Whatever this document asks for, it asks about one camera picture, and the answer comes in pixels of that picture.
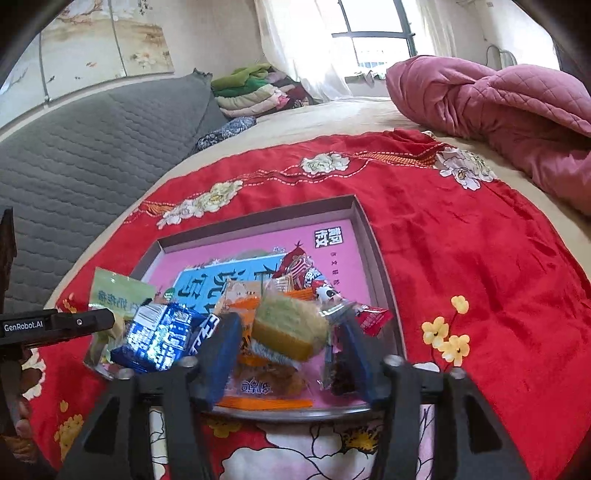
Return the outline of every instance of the pink quilt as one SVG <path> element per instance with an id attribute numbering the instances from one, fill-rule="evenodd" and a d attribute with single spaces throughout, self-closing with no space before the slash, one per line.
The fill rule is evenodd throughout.
<path id="1" fill-rule="evenodd" d="M 488 142 L 545 192 L 591 215 L 591 97 L 574 77 L 420 56 L 390 67 L 386 81 L 412 121 Z"/>

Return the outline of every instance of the blue snack wrapper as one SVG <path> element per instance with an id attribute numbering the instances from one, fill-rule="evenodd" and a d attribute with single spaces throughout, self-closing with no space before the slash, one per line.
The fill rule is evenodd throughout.
<path id="1" fill-rule="evenodd" d="M 111 360 L 138 372 L 167 370 L 189 354 L 193 332 L 207 319 L 178 304 L 150 303 L 141 306 L 124 337 L 111 351 Z"/>
<path id="2" fill-rule="evenodd" d="M 189 355 L 197 355 L 202 343 L 213 335 L 218 323 L 220 323 L 219 317 L 210 313 L 209 316 L 199 324 L 199 328 L 191 335 Z"/>

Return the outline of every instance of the floral wallpaper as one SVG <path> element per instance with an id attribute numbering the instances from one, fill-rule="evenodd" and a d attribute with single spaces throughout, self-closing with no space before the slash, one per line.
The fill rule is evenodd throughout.
<path id="1" fill-rule="evenodd" d="M 173 72 L 154 0 L 74 0 L 29 45 L 0 88 L 0 127 L 68 93 Z"/>

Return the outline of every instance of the floral fabric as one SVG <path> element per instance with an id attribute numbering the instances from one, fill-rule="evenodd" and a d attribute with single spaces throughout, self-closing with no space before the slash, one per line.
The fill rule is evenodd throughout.
<path id="1" fill-rule="evenodd" d="M 58 306 L 85 309 L 96 267 L 129 274 L 164 235 L 354 194 L 392 282 L 409 360 L 427 369 L 461 361 L 532 477 L 556 478 L 591 426 L 591 383 L 582 368 L 591 362 L 591 285 L 535 206 L 493 179 L 477 158 L 452 158 L 457 152 L 437 157 L 446 146 L 415 131 L 333 135 L 246 152 L 171 179 L 82 267 Z M 438 164 L 452 174 L 443 177 L 433 168 Z M 458 168 L 479 188 L 456 181 Z M 38 350 L 45 379 L 31 399 L 31 421 L 56 467 L 106 387 L 82 365 L 88 343 L 81 338 Z M 164 429 L 154 420 L 152 454 L 161 459 L 165 478 L 165 442 L 158 442 Z M 257 478 L 270 472 L 285 480 L 362 480 L 379 435 L 371 422 L 312 424 L 308 431 L 202 424 L 214 472 L 225 480 L 253 472 Z M 428 472 L 430 463 L 421 457 L 417 467 Z"/>

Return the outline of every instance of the finger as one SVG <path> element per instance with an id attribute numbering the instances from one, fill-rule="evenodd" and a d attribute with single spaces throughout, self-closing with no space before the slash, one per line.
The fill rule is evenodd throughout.
<path id="1" fill-rule="evenodd" d="M 33 352 L 28 348 L 22 350 L 22 359 L 20 360 L 21 365 L 25 364 L 29 361 L 29 359 L 33 356 Z"/>
<path id="2" fill-rule="evenodd" d="M 41 380 L 43 372 L 38 368 L 27 368 L 22 371 L 21 375 L 21 393 L 25 393 L 30 388 L 34 387 Z"/>
<path id="3" fill-rule="evenodd" d="M 18 413 L 22 419 L 31 418 L 31 403 L 25 398 L 21 397 L 18 399 Z"/>
<path id="4" fill-rule="evenodd" d="M 17 460 L 21 462 L 34 462 L 37 460 L 37 447 L 31 440 L 4 437 L 4 441 Z"/>
<path id="5" fill-rule="evenodd" d="M 14 429 L 22 439 L 30 440 L 33 438 L 33 429 L 31 428 L 31 422 L 28 420 L 19 420 L 14 426 Z"/>

